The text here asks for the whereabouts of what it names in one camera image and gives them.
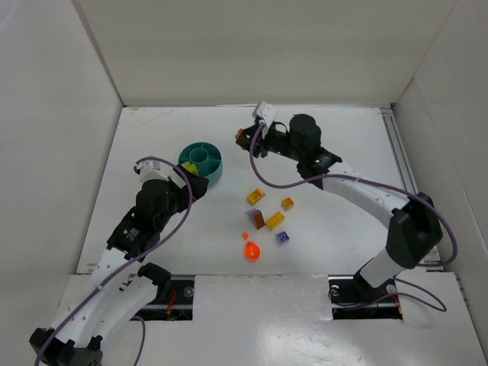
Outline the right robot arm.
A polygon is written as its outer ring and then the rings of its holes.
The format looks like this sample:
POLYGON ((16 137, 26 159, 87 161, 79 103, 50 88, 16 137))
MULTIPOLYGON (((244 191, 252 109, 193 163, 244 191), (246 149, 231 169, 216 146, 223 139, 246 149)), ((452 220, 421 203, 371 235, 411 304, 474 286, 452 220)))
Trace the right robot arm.
POLYGON ((387 228, 382 251, 361 267, 355 281, 378 288, 402 271, 415 268, 442 238, 430 197, 370 181, 321 145, 321 129, 308 114, 296 114, 283 131, 257 117, 236 134, 236 144, 256 159, 276 153, 297 162, 306 182, 338 195, 387 228))

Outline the purple square lego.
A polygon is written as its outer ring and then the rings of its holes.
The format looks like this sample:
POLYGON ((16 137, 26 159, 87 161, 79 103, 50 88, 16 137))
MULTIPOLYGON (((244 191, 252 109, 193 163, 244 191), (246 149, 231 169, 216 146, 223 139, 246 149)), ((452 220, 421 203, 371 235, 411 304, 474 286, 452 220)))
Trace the purple square lego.
POLYGON ((278 243, 280 245, 282 245, 282 244, 285 244, 285 243, 289 242, 290 237, 289 237, 289 235, 287 234, 286 231, 282 231, 282 232, 279 232, 276 235, 276 240, 278 241, 278 243))

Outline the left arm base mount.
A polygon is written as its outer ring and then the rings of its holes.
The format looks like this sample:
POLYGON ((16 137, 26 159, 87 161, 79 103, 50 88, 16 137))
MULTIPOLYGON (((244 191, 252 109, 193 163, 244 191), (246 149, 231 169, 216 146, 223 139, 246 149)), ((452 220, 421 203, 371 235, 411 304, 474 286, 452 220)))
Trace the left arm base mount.
POLYGON ((148 263, 137 272, 157 286, 156 297, 139 309, 135 316, 145 321, 191 321, 195 276, 173 275, 156 264, 148 263))

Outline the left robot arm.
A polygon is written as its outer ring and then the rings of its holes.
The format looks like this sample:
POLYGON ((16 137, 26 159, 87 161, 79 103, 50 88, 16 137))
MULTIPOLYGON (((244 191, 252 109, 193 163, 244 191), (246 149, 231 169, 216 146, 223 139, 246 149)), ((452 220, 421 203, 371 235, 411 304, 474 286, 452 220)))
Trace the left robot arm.
POLYGON ((100 365, 109 338, 169 292, 170 272, 144 260, 162 241, 172 216, 188 213, 205 195, 209 181, 176 165, 174 172, 185 181, 180 187, 161 173, 156 161, 142 162, 134 170, 142 182, 136 203, 109 237, 79 298, 50 327, 37 328, 30 337, 36 364, 100 365))

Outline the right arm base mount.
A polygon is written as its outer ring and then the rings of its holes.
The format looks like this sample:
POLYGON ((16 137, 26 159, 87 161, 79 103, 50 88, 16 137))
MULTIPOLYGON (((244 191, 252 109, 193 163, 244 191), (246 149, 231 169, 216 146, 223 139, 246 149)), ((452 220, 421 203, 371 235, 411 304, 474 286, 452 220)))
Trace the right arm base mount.
POLYGON ((328 283, 334 320, 403 318, 393 277, 379 287, 372 287, 358 274, 333 274, 328 283))

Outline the brown orange long lego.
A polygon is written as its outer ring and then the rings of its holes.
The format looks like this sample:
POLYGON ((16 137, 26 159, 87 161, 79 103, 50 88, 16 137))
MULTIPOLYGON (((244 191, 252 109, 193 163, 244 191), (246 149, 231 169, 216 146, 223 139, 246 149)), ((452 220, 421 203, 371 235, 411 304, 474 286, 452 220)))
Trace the brown orange long lego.
POLYGON ((286 197, 282 202, 281 206, 285 210, 291 210, 294 207, 294 201, 290 197, 286 197))

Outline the light green square lego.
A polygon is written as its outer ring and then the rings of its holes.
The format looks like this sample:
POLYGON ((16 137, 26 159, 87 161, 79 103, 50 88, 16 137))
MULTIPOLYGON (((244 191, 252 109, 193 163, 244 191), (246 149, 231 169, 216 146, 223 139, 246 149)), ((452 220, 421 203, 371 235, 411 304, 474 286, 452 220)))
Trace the light green square lego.
POLYGON ((186 171, 190 172, 192 175, 198 175, 198 167, 190 161, 183 162, 181 167, 186 171))

